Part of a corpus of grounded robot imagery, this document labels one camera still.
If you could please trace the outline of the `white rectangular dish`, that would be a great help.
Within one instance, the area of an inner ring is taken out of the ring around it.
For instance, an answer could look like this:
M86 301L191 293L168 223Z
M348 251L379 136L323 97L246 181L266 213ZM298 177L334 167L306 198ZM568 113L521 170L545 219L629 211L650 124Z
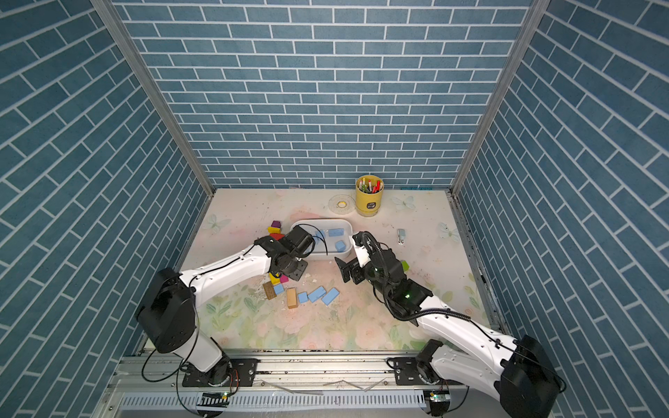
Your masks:
M296 221L293 227L301 226L312 235L315 240L314 250L307 257L308 261L332 260L335 257L346 259L353 250L351 237L353 227L346 219L305 219ZM329 237L328 231L333 228L343 228L345 234L340 237ZM342 240L347 249L343 253L336 251L336 242Z

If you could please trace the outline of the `blue long block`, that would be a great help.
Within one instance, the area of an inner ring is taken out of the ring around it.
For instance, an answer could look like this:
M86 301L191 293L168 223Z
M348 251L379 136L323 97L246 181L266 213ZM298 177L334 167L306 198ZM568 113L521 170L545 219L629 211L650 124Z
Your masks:
M329 306L338 296L340 292L337 288L333 287L322 297L322 302Z
M325 294L327 294L327 291L323 286L317 287L317 289L308 294L308 300L312 303L315 303Z

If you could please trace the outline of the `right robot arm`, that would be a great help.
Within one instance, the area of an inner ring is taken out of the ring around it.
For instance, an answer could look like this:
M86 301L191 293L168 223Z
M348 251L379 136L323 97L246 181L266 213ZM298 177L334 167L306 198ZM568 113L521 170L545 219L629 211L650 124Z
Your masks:
M499 401L511 417L547 417L566 382L539 341L516 339L458 313L404 273L390 249L358 247L356 257L336 260L343 281L369 282L391 315L431 337L417 362L423 377L463 383Z

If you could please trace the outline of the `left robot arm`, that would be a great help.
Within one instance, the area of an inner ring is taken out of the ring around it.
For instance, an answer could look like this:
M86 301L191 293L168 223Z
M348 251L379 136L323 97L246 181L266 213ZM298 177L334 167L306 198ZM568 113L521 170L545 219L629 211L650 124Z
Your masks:
M245 280L270 273L298 281L315 239L297 226L280 240L266 235L240 252L200 268L158 271L139 303L136 321L157 352L180 357L204 374L205 384L221 386L233 379L222 348L200 329L198 308Z

